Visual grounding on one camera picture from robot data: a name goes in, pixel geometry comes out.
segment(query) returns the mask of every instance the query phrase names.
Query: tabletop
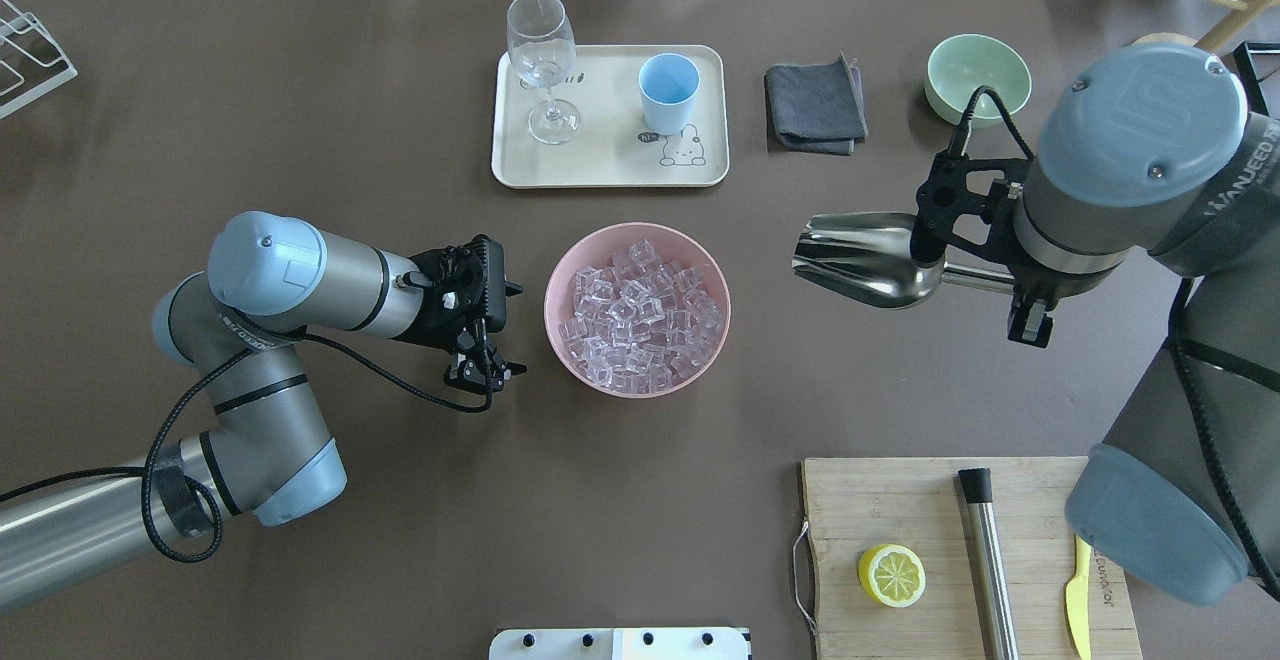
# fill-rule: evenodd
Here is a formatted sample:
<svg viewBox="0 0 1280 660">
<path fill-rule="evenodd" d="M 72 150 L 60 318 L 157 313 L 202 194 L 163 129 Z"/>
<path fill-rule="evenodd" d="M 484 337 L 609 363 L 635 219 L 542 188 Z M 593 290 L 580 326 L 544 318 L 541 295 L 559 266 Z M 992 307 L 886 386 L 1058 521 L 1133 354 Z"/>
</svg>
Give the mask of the tabletop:
<svg viewBox="0 0 1280 660">
<path fill-rule="evenodd" d="M 957 32 L 1009 42 L 1034 137 L 1074 73 L 1153 31 L 1202 35 L 1201 0 L 564 0 L 582 43 L 704 43 L 724 60 L 731 169 L 699 191 L 509 191 L 489 169 L 511 0 L 14 0 L 79 77 L 0 122 L 0 487 L 145 452 L 196 377 L 151 310 L 204 269 L 227 219 L 293 215 L 398 255 L 485 232 L 527 288 L 497 336 L 530 365 L 493 411 L 417 402 L 303 347 L 349 477 L 279 528 L 233 519 L 192 567 L 147 556 L 0 618 L 4 657 L 483 657 L 499 628 L 749 627 L 809 656 L 791 599 L 812 457 L 1083 455 L 1164 336 L 1175 276 L 1135 255 L 1064 301 L 1046 350 L 1004 340 L 1006 299 L 947 287 L 905 312 L 797 280 L 813 214 L 911 210 L 948 128 L 922 92 Z M 1275 36 L 1265 18 L 1252 38 Z M 764 70 L 856 59 L 851 157 L 772 139 Z M 1009 157 L 1001 130 L 972 152 Z M 733 317 L 716 365 L 660 399 L 567 375 L 541 301 L 599 226 L 701 242 Z M 443 354 L 343 336 L 431 386 Z M 196 402 L 188 436 L 212 422 Z M 1277 606 L 1239 586 L 1181 605 L 1133 581 L 1148 657 L 1274 657 Z"/>
</svg>

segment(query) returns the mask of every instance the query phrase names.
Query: wine glass stem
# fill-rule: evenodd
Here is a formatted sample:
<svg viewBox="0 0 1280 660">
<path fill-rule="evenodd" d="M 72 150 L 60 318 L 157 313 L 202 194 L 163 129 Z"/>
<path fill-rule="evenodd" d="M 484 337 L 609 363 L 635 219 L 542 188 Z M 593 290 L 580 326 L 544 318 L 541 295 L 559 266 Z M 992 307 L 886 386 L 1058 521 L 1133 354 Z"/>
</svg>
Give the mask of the wine glass stem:
<svg viewBox="0 0 1280 660">
<path fill-rule="evenodd" d="M 556 104 L 556 95 L 552 93 L 552 86 L 544 87 L 544 91 L 547 91 L 547 119 L 548 122 L 558 122 L 559 107 Z"/>
</svg>

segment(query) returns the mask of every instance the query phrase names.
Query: yellow knife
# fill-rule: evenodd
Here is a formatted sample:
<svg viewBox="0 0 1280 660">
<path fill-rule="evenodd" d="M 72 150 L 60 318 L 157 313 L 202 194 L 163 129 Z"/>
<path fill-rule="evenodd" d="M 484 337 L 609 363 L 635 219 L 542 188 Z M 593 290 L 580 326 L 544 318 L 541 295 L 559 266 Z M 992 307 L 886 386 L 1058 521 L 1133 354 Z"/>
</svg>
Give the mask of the yellow knife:
<svg viewBox="0 0 1280 660">
<path fill-rule="evenodd" d="M 1066 583 L 1066 627 L 1080 660 L 1091 660 L 1089 651 L 1089 556 L 1093 549 L 1075 536 L 1075 577 Z"/>
</svg>

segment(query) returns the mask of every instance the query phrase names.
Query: wine glass base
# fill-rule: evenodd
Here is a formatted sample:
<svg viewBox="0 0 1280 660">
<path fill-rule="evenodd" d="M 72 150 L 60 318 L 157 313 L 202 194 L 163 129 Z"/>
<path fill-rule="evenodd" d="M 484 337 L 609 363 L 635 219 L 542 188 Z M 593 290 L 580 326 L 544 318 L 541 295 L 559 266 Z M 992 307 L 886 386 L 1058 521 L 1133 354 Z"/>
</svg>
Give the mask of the wine glass base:
<svg viewBox="0 0 1280 660">
<path fill-rule="evenodd" d="M 556 104 L 556 113 L 549 113 L 550 104 Z M 529 132 L 535 141 L 544 145 L 563 145 L 571 141 L 581 124 L 581 114 L 568 100 L 545 101 L 529 114 Z"/>
</svg>

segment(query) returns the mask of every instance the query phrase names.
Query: light blue joint cover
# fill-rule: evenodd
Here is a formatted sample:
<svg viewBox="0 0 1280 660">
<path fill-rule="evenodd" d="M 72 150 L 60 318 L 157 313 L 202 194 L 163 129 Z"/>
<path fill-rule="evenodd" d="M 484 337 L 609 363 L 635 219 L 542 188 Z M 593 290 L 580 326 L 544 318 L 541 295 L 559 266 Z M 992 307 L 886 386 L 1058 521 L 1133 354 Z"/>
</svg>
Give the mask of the light blue joint cover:
<svg viewBox="0 0 1280 660">
<path fill-rule="evenodd" d="M 196 278 L 198 274 L 201 272 L 189 274 L 187 280 L 179 281 L 178 285 L 173 287 L 173 290 L 165 292 L 160 303 L 156 303 L 156 310 L 151 312 L 151 338 L 154 338 L 156 345 L 160 345 L 165 356 L 177 359 L 178 365 L 187 365 L 188 368 L 195 368 L 196 363 L 192 363 L 187 356 L 183 356 L 182 350 L 178 350 L 177 342 L 173 342 L 173 333 L 169 331 L 169 313 L 173 312 L 173 301 L 174 297 L 178 297 L 178 290 L 182 290 L 182 287 L 187 285 L 191 278 Z"/>
<path fill-rule="evenodd" d="M 1174 42 L 1130 45 L 1062 93 L 1041 132 L 1039 162 L 1083 203 L 1164 203 L 1222 169 L 1245 118 L 1240 81 L 1216 55 Z"/>
<path fill-rule="evenodd" d="M 324 276 L 329 253 L 311 223 L 250 210 L 230 219 L 209 253 L 209 288 L 247 315 L 297 308 Z"/>
<path fill-rule="evenodd" d="M 1244 553 L 1196 501 L 1115 446 L 1089 450 L 1066 521 L 1125 572 L 1192 605 L 1213 605 L 1248 573 Z"/>
<path fill-rule="evenodd" d="M 257 522 L 271 528 L 328 505 L 342 495 L 343 487 L 347 487 L 347 469 L 343 469 L 342 458 L 338 457 L 338 441 L 329 437 L 329 443 L 316 452 L 315 458 L 307 460 L 289 482 L 255 508 L 253 514 L 257 515 Z"/>
</svg>

